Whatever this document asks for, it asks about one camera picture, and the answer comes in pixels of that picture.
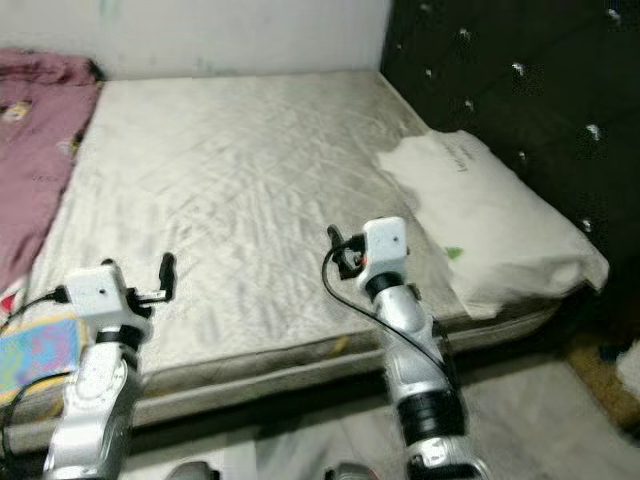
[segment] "pillow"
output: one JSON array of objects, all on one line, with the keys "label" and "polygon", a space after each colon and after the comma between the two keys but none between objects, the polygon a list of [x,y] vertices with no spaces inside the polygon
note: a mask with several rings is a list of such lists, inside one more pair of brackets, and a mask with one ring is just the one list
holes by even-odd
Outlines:
[{"label": "pillow", "polygon": [[525,298],[561,298],[585,281],[604,286],[607,260],[473,135],[430,131],[378,160],[441,247],[471,317],[495,317]]}]

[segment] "white pillow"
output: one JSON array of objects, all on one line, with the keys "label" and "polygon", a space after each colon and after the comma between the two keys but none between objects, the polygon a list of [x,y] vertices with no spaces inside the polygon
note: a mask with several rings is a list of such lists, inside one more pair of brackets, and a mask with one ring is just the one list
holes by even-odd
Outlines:
[{"label": "white pillow", "polygon": [[379,166],[442,248],[451,287],[473,318],[524,298],[601,289],[609,264],[473,135],[431,131],[379,154]]}]

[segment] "floor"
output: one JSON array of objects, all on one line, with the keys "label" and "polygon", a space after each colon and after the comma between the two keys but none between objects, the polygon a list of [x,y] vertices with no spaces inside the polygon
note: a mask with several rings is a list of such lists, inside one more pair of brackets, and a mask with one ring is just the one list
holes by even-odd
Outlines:
[{"label": "floor", "polygon": [[[640,448],[617,433],[564,362],[530,358],[465,378],[470,431],[494,480],[637,480]],[[132,456],[122,478],[164,478],[207,460],[224,480],[322,479],[352,460],[403,478],[394,412],[372,397],[270,426]]]}]

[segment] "pink blanket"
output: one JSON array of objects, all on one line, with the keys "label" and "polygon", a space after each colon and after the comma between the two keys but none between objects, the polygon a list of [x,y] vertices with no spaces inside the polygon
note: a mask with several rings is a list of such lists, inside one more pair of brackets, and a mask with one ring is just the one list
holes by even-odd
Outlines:
[{"label": "pink blanket", "polygon": [[0,300],[55,216],[98,100],[94,69],[82,57],[0,49]]}]

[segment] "white mattress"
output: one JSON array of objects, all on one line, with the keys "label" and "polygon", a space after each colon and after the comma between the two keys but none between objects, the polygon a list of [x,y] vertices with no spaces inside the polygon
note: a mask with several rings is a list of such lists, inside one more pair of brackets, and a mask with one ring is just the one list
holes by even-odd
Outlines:
[{"label": "white mattress", "polygon": [[[430,263],[435,247],[373,167],[426,129],[373,72],[108,82],[29,296],[107,257],[130,286],[156,288],[162,254],[175,254],[176,298],[157,307],[142,347],[138,425],[380,367],[377,333],[323,291],[330,223],[350,234],[407,219],[409,278],[455,327],[454,348],[524,335],[555,307],[470,323]],[[43,428],[23,427],[16,448],[37,447]]]}]

